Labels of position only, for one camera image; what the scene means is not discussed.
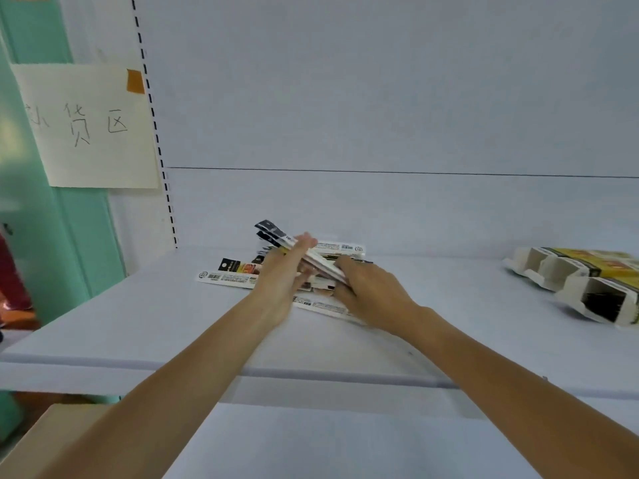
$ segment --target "person's right hand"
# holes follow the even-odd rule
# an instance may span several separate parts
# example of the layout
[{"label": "person's right hand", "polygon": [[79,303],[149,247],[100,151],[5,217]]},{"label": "person's right hand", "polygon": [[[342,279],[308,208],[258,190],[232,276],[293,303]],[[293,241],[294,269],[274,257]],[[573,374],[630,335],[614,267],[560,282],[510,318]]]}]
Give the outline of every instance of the person's right hand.
[{"label": "person's right hand", "polygon": [[336,285],[334,296],[362,321],[401,335],[420,307],[396,277],[375,264],[363,264],[342,256],[335,264],[346,274],[353,290]]}]

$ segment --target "green wall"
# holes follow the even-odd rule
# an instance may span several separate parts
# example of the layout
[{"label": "green wall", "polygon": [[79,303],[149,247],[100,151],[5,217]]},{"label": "green wall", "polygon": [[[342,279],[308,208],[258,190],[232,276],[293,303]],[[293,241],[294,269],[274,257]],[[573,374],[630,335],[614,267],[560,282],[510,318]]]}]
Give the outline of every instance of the green wall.
[{"label": "green wall", "polygon": [[[0,0],[0,224],[43,324],[125,277],[101,188],[52,188],[9,63],[72,63],[58,0]],[[0,441],[20,420],[0,394]]]}]

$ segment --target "white shelf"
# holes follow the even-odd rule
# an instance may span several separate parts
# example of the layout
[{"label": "white shelf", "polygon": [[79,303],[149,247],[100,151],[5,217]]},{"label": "white shelf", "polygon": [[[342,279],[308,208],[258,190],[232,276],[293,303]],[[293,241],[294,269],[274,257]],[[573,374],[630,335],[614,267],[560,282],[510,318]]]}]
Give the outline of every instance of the white shelf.
[{"label": "white shelf", "polygon": [[[194,281],[222,257],[251,251],[181,248],[10,347],[0,361],[155,370],[245,290]],[[639,333],[581,319],[497,260],[374,257],[420,304],[578,395],[639,399]],[[411,346],[381,331],[294,309],[244,375],[452,386]]]}]

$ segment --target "forearm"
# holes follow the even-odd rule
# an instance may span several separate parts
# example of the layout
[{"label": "forearm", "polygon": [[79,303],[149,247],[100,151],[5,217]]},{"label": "forearm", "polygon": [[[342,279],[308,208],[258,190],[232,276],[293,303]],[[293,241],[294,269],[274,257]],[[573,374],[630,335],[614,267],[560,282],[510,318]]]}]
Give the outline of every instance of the forearm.
[{"label": "forearm", "polygon": [[40,479],[159,479],[273,328],[253,294],[114,405]]},{"label": "forearm", "polygon": [[417,314],[404,338],[479,406],[540,475],[639,475],[639,437],[434,311],[421,308]]}]

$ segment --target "hand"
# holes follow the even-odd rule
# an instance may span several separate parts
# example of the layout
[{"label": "hand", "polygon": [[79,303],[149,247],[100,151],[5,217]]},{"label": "hand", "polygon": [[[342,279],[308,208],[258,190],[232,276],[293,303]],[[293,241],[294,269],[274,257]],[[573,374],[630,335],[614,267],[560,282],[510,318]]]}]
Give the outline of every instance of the hand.
[{"label": "hand", "polygon": [[308,233],[296,238],[297,243],[286,255],[278,248],[268,253],[255,289],[250,294],[265,307],[268,318],[275,326],[286,319],[293,305],[293,294],[313,273],[300,261],[318,241]]},{"label": "hand", "polygon": [[348,310],[375,328],[401,335],[420,307],[410,298],[396,277],[375,264],[363,264],[342,256],[335,262],[353,288],[339,284],[334,296]]}]

